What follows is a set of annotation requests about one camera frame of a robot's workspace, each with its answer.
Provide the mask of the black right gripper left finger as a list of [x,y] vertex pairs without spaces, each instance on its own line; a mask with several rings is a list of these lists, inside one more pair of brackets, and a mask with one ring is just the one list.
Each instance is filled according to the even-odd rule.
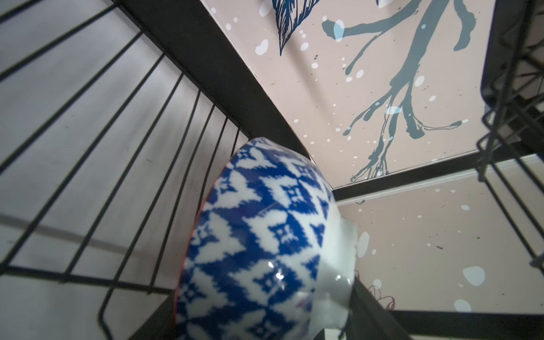
[[173,340],[176,338],[175,293],[170,293],[165,301],[139,327],[129,340],[160,339]]

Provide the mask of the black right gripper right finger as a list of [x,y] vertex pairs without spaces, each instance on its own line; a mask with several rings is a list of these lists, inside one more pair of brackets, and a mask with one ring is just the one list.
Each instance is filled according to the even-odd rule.
[[354,282],[348,315],[344,327],[347,340],[411,339],[409,333],[378,303],[359,280]]

